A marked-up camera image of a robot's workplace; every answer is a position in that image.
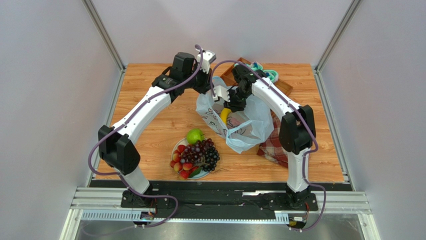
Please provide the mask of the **yellow fake banana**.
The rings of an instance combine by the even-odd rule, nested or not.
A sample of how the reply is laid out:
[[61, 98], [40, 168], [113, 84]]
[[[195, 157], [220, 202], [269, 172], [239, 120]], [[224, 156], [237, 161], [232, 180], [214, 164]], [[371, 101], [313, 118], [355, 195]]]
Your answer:
[[232, 111], [229, 108], [224, 107], [223, 110], [220, 113], [220, 119], [224, 123], [224, 125], [227, 125], [228, 117], [232, 113]]

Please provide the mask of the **light blue plastic bag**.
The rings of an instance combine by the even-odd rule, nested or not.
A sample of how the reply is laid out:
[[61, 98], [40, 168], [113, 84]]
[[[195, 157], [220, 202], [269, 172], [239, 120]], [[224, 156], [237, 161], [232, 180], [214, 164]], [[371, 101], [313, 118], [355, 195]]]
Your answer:
[[240, 154], [264, 143], [274, 130], [270, 108], [256, 96], [249, 96], [243, 111], [231, 112], [223, 122], [224, 100], [214, 101], [210, 92], [200, 94], [196, 112], [233, 151]]

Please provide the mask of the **green fake apple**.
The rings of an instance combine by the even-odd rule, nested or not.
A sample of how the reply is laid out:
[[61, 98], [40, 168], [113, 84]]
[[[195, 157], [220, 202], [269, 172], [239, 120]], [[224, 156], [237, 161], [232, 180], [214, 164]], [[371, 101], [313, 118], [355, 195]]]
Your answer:
[[198, 141], [203, 141], [205, 139], [204, 132], [199, 128], [194, 128], [188, 131], [186, 134], [186, 140], [189, 144], [196, 144]]

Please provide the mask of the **dark fake grape bunch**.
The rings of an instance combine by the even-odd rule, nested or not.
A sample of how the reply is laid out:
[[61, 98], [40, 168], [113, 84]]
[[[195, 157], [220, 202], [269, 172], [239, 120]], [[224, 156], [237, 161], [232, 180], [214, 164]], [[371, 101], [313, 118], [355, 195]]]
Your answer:
[[203, 155], [204, 160], [202, 170], [205, 172], [213, 172], [216, 170], [218, 161], [220, 160], [220, 154], [215, 147], [209, 148]]

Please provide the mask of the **red purple fake grape bunch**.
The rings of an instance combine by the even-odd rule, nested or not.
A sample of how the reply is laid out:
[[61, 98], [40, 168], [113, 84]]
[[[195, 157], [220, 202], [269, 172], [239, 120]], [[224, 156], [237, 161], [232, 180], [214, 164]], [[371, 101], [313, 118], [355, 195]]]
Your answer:
[[189, 159], [193, 160], [196, 164], [203, 164], [204, 154], [206, 151], [212, 147], [215, 147], [215, 144], [211, 138], [198, 141], [196, 144], [188, 145], [192, 145], [192, 150], [194, 150], [193, 156], [191, 156]]

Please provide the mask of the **cream blue ceramic plate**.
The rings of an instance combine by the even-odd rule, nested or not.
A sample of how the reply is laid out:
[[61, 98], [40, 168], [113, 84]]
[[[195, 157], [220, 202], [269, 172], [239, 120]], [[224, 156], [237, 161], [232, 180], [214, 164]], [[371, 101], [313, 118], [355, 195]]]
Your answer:
[[[187, 145], [187, 144], [189, 144], [188, 142], [187, 142], [187, 139], [186, 138], [183, 138], [182, 140], [180, 140], [176, 145], [175, 145], [175, 147], [173, 148], [173, 150], [178, 146], [178, 145], [180, 145], [180, 144], [183, 144], [183, 145]], [[189, 179], [189, 180], [198, 180], [198, 179], [201, 179], [201, 178], [204, 178], [205, 176], [207, 176], [208, 174], [210, 174], [210, 173], [212, 173], [212, 172], [214, 172], [214, 171], [212, 171], [212, 172], [206, 172], [206, 171], [203, 171], [203, 170], [201, 170], [202, 171], [202, 173], [201, 173], [201, 175], [199, 176], [199, 177], [197, 177], [196, 179]]]

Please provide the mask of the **red fake cherry bunch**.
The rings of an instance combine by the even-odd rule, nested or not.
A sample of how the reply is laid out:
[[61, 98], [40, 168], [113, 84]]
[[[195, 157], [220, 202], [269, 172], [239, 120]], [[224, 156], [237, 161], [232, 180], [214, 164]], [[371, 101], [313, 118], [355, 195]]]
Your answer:
[[179, 144], [171, 154], [169, 165], [181, 180], [194, 180], [202, 174], [201, 166], [190, 159], [194, 153], [191, 144]]

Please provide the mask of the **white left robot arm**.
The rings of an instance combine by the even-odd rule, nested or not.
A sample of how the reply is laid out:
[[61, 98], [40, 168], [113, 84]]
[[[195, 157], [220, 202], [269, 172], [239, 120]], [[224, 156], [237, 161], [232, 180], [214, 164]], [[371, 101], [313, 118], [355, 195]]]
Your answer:
[[150, 182], [139, 167], [141, 156], [135, 147], [140, 135], [151, 121], [186, 89], [207, 93], [212, 75], [211, 64], [216, 55], [202, 50], [197, 56], [179, 52], [172, 65], [154, 79], [142, 100], [113, 126], [98, 130], [99, 157], [115, 170], [136, 193], [144, 194]]

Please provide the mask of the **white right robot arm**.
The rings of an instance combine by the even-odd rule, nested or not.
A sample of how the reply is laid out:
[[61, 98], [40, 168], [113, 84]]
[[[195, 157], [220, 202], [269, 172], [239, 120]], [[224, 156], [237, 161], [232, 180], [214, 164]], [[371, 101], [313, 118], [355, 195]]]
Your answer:
[[316, 143], [313, 109], [291, 101], [262, 70], [254, 71], [237, 61], [231, 72], [237, 87], [227, 91], [224, 108], [232, 113], [243, 111], [248, 97], [255, 96], [280, 118], [278, 139], [288, 158], [286, 193], [294, 202], [305, 200], [311, 193], [307, 161]]

